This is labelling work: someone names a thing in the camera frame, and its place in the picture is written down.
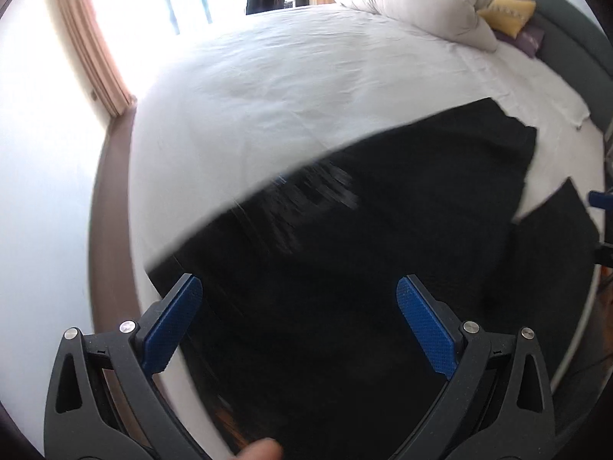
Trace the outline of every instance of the black towel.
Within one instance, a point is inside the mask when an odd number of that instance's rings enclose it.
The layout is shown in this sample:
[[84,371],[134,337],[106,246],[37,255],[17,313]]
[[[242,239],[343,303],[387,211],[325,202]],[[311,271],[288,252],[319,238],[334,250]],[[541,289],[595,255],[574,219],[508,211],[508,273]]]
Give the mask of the black towel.
[[538,337],[549,377],[562,361],[594,272],[598,230],[571,179],[514,225],[500,266],[483,297],[483,326]]
[[491,99],[378,133],[280,176],[151,272],[161,292],[173,270],[203,281],[183,350],[231,444],[274,437],[287,460],[397,449],[444,377],[396,283],[415,273],[460,319],[480,315],[535,137]]

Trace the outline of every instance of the wooden floor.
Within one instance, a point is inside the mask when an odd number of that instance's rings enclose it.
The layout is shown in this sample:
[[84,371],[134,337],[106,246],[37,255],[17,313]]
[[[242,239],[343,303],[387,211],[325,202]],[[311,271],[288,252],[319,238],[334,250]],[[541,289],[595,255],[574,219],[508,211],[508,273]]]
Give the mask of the wooden floor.
[[96,332],[140,317],[128,224],[128,168],[136,106],[108,128],[94,186],[90,223],[90,291]]
[[[613,270],[611,268],[603,268],[602,279],[605,279],[612,273]],[[602,307],[605,319],[606,354],[612,355],[611,358],[608,358],[604,363],[605,367],[609,369],[613,365],[613,283],[599,295],[598,301]]]

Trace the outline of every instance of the white bed sheet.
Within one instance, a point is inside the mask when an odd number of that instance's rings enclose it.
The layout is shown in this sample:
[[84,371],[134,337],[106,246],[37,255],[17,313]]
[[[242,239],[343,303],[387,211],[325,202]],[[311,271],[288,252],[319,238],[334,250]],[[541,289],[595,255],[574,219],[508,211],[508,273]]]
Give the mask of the white bed sheet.
[[[551,94],[556,76],[540,87],[518,66],[529,60],[337,5],[251,16],[183,51],[134,123],[129,216],[142,309],[157,300],[144,267],[278,173],[484,97],[538,129],[518,218],[568,176],[582,196],[602,190],[601,132],[589,120],[577,130]],[[590,213],[602,231],[602,214]],[[226,457],[179,354],[163,376],[188,430],[214,460]]]

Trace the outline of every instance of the bed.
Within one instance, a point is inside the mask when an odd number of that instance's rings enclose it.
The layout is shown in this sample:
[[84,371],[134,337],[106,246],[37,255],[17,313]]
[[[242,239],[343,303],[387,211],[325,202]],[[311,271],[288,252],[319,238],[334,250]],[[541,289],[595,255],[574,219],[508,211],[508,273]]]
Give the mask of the bed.
[[[567,1],[536,1],[542,62],[504,43],[488,54],[338,5],[252,16],[183,50],[139,103],[134,124],[129,213],[142,310],[159,298],[146,271],[279,173],[485,97],[538,129],[516,219],[568,176],[581,196],[602,190],[613,48]],[[603,214],[589,212],[603,234]],[[587,325],[597,277],[596,268],[554,389]],[[188,431],[213,459],[225,458],[179,352],[162,380]]]

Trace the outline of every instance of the metal screw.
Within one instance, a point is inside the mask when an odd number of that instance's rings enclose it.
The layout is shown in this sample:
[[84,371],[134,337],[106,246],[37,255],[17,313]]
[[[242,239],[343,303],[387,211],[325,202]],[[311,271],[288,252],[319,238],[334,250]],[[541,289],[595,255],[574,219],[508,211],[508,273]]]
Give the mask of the metal screw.
[[132,320],[126,320],[124,323],[119,325],[119,331],[123,332],[124,334],[129,334],[135,328],[136,328],[136,323],[134,323]]
[[76,330],[76,328],[73,327],[73,328],[68,329],[68,330],[66,330],[64,332],[64,338],[68,339],[68,340],[71,340],[71,339],[74,339],[78,334],[79,334],[79,331]]
[[469,334],[476,334],[479,332],[479,324],[474,321],[465,321],[464,322],[464,330]]
[[528,327],[524,327],[522,329],[522,335],[524,338],[530,340],[530,339],[534,339],[534,330],[528,328]]

